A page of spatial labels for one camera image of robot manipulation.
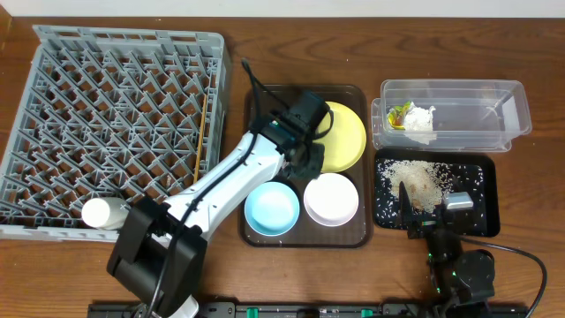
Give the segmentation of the rice grains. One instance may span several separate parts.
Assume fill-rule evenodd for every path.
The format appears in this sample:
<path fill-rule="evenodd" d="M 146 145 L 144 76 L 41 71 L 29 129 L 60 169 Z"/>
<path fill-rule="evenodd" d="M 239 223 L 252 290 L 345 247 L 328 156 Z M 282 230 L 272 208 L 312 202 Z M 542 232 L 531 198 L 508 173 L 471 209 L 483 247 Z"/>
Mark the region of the rice grains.
<path fill-rule="evenodd" d="M 375 162 L 375 204 L 373 218 L 382 228 L 398 229 L 399 184 L 404 182 L 414 212 L 435 213 L 447 193 L 452 193 L 452 177 L 457 176 L 473 202 L 473 217 L 478 222 L 474 236 L 487 234 L 486 176 L 478 165 L 433 163 L 415 160 L 378 159 Z"/>

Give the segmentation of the white bowl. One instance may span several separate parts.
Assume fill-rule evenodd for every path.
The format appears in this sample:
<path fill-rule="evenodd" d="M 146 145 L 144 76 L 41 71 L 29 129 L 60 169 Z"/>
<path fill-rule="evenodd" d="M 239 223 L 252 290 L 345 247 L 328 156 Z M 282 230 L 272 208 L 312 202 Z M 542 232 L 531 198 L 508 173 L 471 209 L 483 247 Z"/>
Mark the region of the white bowl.
<path fill-rule="evenodd" d="M 357 214 L 359 196 L 357 188 L 344 175 L 324 173 L 307 184 L 303 201 L 314 222 L 338 227 Z"/>

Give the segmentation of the white paper napkin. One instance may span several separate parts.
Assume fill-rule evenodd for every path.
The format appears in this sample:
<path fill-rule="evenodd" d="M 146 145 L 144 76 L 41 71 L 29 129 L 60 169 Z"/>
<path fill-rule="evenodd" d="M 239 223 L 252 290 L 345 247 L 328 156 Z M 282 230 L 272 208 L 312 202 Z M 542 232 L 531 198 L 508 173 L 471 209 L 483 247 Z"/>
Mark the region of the white paper napkin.
<path fill-rule="evenodd" d="M 410 140 L 424 145 L 429 145 L 431 141 L 436 140 L 436 133 L 433 131 L 433 112 L 435 110 L 434 106 L 424 109 L 411 102 L 403 118 L 403 128 Z"/>

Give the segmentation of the green snack wrapper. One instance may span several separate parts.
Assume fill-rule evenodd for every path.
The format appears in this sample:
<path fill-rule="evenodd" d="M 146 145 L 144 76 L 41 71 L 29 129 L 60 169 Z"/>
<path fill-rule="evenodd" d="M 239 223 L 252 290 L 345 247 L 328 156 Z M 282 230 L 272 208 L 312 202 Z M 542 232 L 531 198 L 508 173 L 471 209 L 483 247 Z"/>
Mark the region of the green snack wrapper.
<path fill-rule="evenodd" d="M 403 105 L 396 105 L 388 111 L 388 122 L 395 130 L 403 130 L 403 121 L 406 114 L 411 109 L 411 102 L 406 102 Z"/>

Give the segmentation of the white cup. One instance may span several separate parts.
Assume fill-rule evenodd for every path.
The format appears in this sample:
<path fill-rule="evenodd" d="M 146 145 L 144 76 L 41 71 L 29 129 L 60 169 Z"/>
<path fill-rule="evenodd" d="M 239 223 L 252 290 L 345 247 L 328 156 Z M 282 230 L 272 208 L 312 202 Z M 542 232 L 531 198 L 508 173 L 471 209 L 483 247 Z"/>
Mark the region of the white cup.
<path fill-rule="evenodd" d="M 87 201 L 81 217 L 86 225 L 101 230 L 118 230 L 123 227 L 130 206 L 121 198 L 93 198 Z"/>

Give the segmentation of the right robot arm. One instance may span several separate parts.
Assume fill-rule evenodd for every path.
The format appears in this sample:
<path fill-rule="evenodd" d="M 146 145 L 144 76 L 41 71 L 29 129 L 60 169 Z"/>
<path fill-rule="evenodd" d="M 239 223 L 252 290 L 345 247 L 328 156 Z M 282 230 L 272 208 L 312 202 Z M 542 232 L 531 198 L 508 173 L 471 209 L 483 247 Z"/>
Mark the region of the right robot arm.
<path fill-rule="evenodd" d="M 459 235 L 471 224 L 474 203 L 470 195 L 449 193 L 433 215 L 422 215 L 412 207 L 404 183 L 398 191 L 400 211 L 396 223 L 406 228 L 409 239 L 426 241 L 430 277 L 440 298 L 433 311 L 445 316 L 453 307 L 479 304 L 492 297 L 493 256 L 484 250 L 463 250 Z"/>

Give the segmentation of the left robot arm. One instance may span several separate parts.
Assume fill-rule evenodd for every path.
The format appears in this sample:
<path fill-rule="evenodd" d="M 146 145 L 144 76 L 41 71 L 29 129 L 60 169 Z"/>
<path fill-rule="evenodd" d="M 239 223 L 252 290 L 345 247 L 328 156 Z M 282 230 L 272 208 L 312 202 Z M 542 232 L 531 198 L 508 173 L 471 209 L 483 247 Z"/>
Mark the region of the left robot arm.
<path fill-rule="evenodd" d="M 193 317 L 207 245 L 222 221 L 258 186 L 283 174 L 314 178 L 324 147 L 319 125 L 333 113 L 304 91 L 283 112 L 259 114 L 232 152 L 202 179 L 158 203 L 137 201 L 107 271 L 146 308 L 145 316 Z"/>

